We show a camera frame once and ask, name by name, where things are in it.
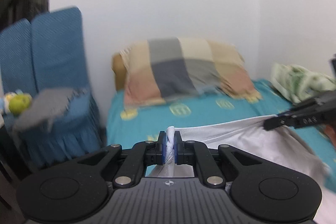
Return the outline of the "white garment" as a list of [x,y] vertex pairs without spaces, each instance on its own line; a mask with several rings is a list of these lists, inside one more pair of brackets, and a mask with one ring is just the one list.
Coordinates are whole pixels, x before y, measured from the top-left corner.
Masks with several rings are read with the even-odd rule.
[[316,223],[335,223],[335,148],[314,127],[291,129],[279,127],[265,131],[265,116],[199,127],[167,128],[167,161],[152,169],[154,177],[189,177],[192,168],[177,166],[173,157],[173,135],[182,140],[203,142],[209,148],[228,144],[258,157],[307,174],[322,189],[322,203],[315,215]]

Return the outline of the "green floral blanket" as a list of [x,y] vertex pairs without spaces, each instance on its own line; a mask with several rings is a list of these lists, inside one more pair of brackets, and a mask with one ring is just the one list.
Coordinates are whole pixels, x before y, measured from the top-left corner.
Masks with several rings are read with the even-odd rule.
[[335,79],[318,72],[312,72],[299,65],[274,63],[270,82],[280,94],[293,104],[325,91],[335,90]]

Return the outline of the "teal patterned bed sheet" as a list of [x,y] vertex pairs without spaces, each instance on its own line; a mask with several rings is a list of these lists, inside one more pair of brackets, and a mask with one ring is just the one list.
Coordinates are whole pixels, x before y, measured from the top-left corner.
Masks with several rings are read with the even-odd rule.
[[144,140],[156,140],[170,126],[199,127],[279,114],[291,103],[277,94],[266,80],[255,81],[262,99],[256,103],[235,100],[224,94],[205,94],[167,105],[126,109],[123,92],[112,99],[106,125],[106,143],[131,148]]

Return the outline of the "plaid pillow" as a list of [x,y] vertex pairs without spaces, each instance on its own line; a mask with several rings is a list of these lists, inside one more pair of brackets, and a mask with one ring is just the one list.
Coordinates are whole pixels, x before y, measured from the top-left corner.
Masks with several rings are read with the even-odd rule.
[[200,38],[137,42],[112,57],[125,108],[163,105],[186,97],[223,93],[257,102],[244,60],[235,46]]

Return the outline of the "grey cloth on chair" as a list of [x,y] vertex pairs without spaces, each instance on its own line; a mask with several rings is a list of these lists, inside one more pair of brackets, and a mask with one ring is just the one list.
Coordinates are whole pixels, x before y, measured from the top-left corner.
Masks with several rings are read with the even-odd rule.
[[46,133],[52,131],[56,118],[62,117],[70,107],[70,102],[88,92],[87,89],[50,88],[42,90],[14,122],[13,132],[25,132],[40,127]]

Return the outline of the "green plush toy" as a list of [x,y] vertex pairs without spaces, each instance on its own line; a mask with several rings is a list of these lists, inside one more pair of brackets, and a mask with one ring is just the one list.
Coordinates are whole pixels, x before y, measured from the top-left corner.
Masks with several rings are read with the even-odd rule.
[[20,115],[30,107],[33,98],[28,93],[10,92],[3,97],[3,110],[5,114]]

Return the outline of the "blue covered chair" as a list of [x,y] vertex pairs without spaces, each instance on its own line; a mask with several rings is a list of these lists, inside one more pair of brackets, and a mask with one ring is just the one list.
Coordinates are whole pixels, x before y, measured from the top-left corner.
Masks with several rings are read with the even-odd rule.
[[21,90],[36,97],[47,89],[71,88],[65,112],[52,122],[8,132],[24,159],[45,168],[100,149],[100,117],[92,96],[83,43],[81,12],[71,7],[22,19],[1,32],[1,77],[4,92]]

